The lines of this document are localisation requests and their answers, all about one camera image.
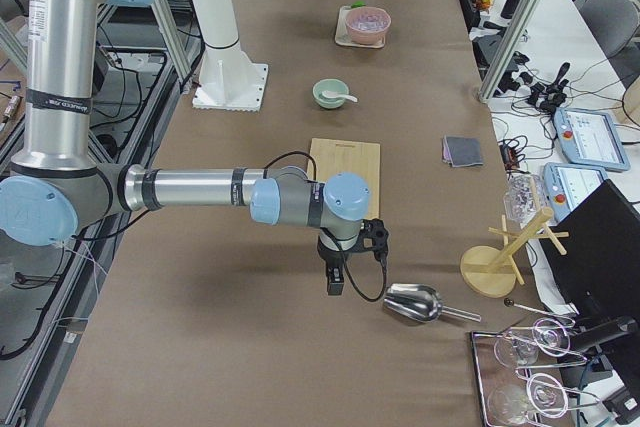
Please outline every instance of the gray cloth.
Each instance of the gray cloth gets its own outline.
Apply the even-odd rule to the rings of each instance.
[[[451,167],[482,165],[478,139],[445,136],[442,139],[442,159]]]

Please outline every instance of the table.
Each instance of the table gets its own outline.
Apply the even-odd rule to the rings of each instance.
[[[505,25],[504,19],[499,16],[504,2],[505,0],[496,0],[491,9],[490,20],[501,25]],[[566,77],[572,81],[570,85],[576,89],[573,95],[579,95],[578,91],[599,91],[599,95],[606,97],[579,95],[569,101],[571,107],[607,109],[620,105],[615,99],[622,98],[624,86],[619,82],[618,76],[571,0],[541,0],[527,27],[527,41],[521,42],[517,49],[531,58],[531,62],[527,65],[530,69],[537,71],[536,74],[540,78],[553,80],[560,65],[568,61],[571,63],[571,68]],[[494,118],[502,119],[508,124],[508,131],[506,131],[501,122],[495,122],[496,136],[500,140],[524,134],[530,139],[531,144],[549,147],[550,141],[543,136],[542,127],[537,118],[516,117],[509,114],[512,112],[511,104],[514,97],[517,99],[527,93],[528,89],[523,88],[513,95],[493,98],[490,101],[489,106],[494,113]],[[623,141],[637,140],[639,137],[637,131],[624,127],[619,127],[618,133]],[[640,148],[637,145],[626,146],[625,150],[631,162],[631,170],[607,174],[630,201],[640,200]],[[544,150],[527,150],[527,155],[531,157],[546,157],[548,154],[549,151]],[[529,160],[526,170],[541,175],[542,168],[547,162],[566,162],[566,159],[560,149],[556,148],[548,158]],[[534,246],[538,256],[538,262],[533,271],[540,298],[553,311],[568,311],[557,291],[549,264],[539,243],[533,241],[531,245]],[[614,373],[612,378],[593,383],[587,390],[601,398],[606,398],[621,385],[620,378]],[[608,413],[604,407],[597,406],[585,409],[585,415],[590,425],[596,425],[606,418]],[[630,425],[640,426],[640,420]]]
[[[349,286],[327,297],[316,232],[253,224],[246,209],[166,208],[127,233],[47,425],[477,425],[467,332],[522,314],[459,274],[467,248],[499,245],[487,227],[506,183],[458,0],[362,0],[393,19],[380,51],[333,42],[356,0],[233,1],[244,50],[270,65],[262,109],[185,97],[156,167],[260,167],[312,137],[379,142],[390,282],[432,285],[485,320],[414,325]],[[311,87],[325,77],[360,102],[321,110]],[[443,135],[477,137],[484,166],[445,165]],[[379,289],[371,258],[352,272]],[[531,305],[525,277],[514,298]]]

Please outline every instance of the robotic arm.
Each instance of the robotic arm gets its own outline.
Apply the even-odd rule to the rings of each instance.
[[[354,174],[323,184],[296,168],[169,171],[96,164],[88,156],[91,73],[97,9],[105,1],[29,0],[24,148],[11,159],[13,175],[0,183],[0,228],[25,244],[49,245],[126,211],[250,205],[255,221],[321,229],[318,252],[329,294],[341,293],[350,253],[372,251],[385,266],[388,233],[380,220],[363,221],[369,190]]]

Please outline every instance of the wine glass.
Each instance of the wine glass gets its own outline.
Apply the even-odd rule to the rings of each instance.
[[[536,411],[551,419],[562,417],[569,409],[565,388],[557,379],[542,372],[529,377],[527,398]]]
[[[487,397],[489,414],[502,425],[518,426],[529,421],[531,402],[526,391],[516,384],[504,384]]]
[[[532,327],[533,339],[545,354],[562,357],[570,352],[571,343],[567,328],[556,319],[538,319]]]
[[[505,367],[516,369],[533,365],[538,360],[538,346],[531,331],[507,330],[496,339],[493,353]]]
[[[506,426],[544,426],[536,414],[550,419],[562,417],[569,410],[569,398],[560,382],[539,373],[531,376],[525,387],[504,384],[494,389],[487,397],[487,410],[494,420]]]
[[[566,327],[545,317],[532,327],[511,327],[496,339],[493,347],[498,362],[515,369],[535,364],[539,351],[552,357],[571,353]]]

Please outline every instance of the black monitor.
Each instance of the black monitor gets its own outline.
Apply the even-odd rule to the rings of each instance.
[[[554,230],[569,232],[561,239],[567,255],[549,241],[542,247],[560,293],[580,318],[604,322],[630,316],[640,323],[640,214],[613,182],[604,181]],[[640,399],[640,335],[602,347],[631,395]]]

